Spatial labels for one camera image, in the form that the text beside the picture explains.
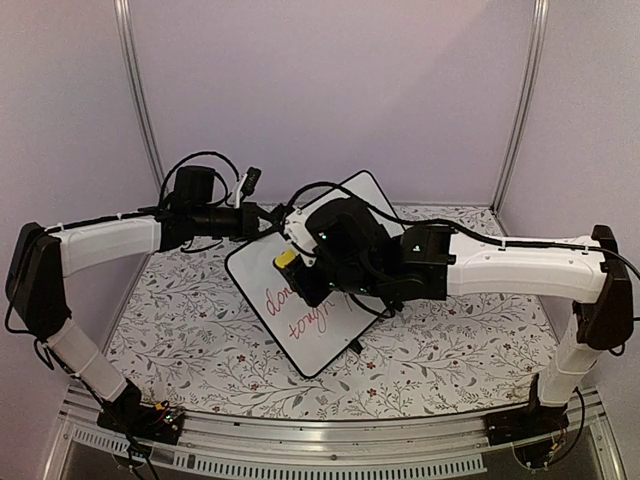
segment metal corner post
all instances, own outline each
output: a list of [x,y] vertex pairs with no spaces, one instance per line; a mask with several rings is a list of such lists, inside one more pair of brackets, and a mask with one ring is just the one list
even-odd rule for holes
[[136,46],[133,38],[133,27],[131,25],[129,0],[115,0],[115,9],[118,33],[120,34],[120,43],[122,45],[122,56],[127,70],[127,77],[129,78],[129,87],[131,88],[131,96],[133,97],[136,116],[138,117],[140,133],[147,152],[154,183],[158,191],[160,191],[160,186],[164,179],[164,169],[160,162],[158,145],[153,133],[149,108],[142,87],[142,77],[140,75],[140,66],[138,64]]
[[504,206],[507,191],[509,189],[509,182],[511,181],[513,169],[518,157],[518,151],[520,150],[520,145],[522,143],[524,128],[527,122],[527,116],[529,115],[529,108],[531,106],[531,99],[533,98],[536,77],[538,76],[538,69],[540,67],[540,59],[542,57],[548,10],[548,0],[535,1],[531,38],[529,40],[529,52],[527,54],[525,74],[522,82],[522,89],[520,91],[520,98],[518,100],[518,108],[516,110],[513,128],[509,137],[507,151],[502,163],[502,169],[500,170],[498,185],[491,203],[491,209],[496,213],[496,215],[500,214],[500,211]]

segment yellow eraser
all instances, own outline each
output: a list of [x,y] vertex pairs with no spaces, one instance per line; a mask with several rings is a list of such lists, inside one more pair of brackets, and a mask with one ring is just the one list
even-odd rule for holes
[[287,250],[282,255],[276,257],[273,263],[275,263],[276,267],[283,269],[287,265],[289,265],[291,262],[293,262],[295,258],[296,258],[296,252],[294,252],[293,250]]

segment floral tablecloth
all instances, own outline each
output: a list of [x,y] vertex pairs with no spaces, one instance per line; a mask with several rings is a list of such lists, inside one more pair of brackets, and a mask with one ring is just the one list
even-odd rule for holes
[[[479,207],[399,206],[405,218],[449,218],[500,235]],[[156,254],[120,320],[108,358],[149,401],[194,411],[296,419],[457,413],[525,399],[555,351],[535,297],[482,294],[408,302],[318,377],[302,378],[228,278],[224,242]]]

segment white wall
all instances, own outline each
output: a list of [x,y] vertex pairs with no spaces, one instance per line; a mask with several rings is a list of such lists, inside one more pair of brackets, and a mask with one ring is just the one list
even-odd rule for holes
[[[553,1],[531,115],[503,220],[512,234],[610,225],[640,265],[640,3]],[[635,283],[636,312],[640,289]],[[562,333],[568,302],[547,300]],[[600,391],[629,478],[640,478],[640,336],[604,355]]]
[[533,6],[139,0],[131,15],[165,166],[216,149],[264,168],[256,198],[367,168],[394,200],[487,205]]
[[[153,203],[113,2],[0,6],[0,271],[22,224],[48,225]],[[74,318],[98,342],[139,259],[67,282]],[[7,303],[4,289],[0,310]],[[14,316],[14,325],[20,325]],[[0,478],[37,478],[67,380],[31,340],[0,332]]]

